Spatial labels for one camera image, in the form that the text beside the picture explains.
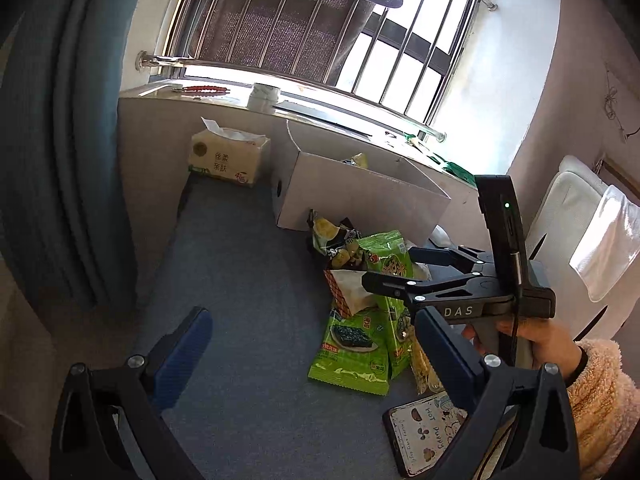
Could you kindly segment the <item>fluffy beige sleeve forearm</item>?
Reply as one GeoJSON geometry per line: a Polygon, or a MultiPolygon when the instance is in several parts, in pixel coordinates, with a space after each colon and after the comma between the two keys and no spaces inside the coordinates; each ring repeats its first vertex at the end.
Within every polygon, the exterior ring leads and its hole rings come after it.
{"type": "Polygon", "coordinates": [[[639,422],[639,388],[623,371],[620,346],[583,340],[578,370],[567,388],[577,434],[580,476],[602,479],[639,422]]]}

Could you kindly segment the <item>right hand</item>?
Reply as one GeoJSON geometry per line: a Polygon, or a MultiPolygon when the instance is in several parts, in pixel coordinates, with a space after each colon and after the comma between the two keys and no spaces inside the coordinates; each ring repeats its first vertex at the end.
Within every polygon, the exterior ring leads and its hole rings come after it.
{"type": "Polygon", "coordinates": [[[495,322],[499,333],[510,334],[517,327],[516,336],[532,345],[534,365],[554,363],[559,367],[567,385],[582,374],[588,364],[588,354],[570,336],[568,330],[553,320],[544,318],[505,318],[495,322]]]}

